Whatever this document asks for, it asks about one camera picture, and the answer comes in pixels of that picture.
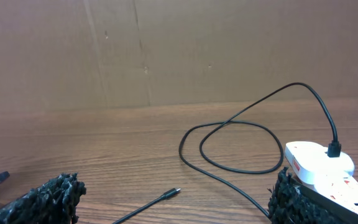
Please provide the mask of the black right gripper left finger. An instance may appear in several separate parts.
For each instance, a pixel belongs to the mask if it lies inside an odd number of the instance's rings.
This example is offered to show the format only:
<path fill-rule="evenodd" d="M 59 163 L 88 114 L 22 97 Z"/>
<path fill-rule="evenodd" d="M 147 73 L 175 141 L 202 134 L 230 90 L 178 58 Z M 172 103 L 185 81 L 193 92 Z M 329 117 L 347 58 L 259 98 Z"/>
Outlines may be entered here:
<path fill-rule="evenodd" d="M 62 173 L 0 208 L 0 224 L 77 223 L 76 206 L 85 194 L 76 173 Z"/>

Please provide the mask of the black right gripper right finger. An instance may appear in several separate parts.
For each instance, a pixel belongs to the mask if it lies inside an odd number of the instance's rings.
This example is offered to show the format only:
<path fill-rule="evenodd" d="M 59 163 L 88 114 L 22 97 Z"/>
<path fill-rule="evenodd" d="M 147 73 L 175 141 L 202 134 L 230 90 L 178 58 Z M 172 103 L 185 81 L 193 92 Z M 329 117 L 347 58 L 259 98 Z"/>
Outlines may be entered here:
<path fill-rule="evenodd" d="M 358 214 L 295 180 L 284 167 L 268 202 L 272 224 L 358 224 Z"/>

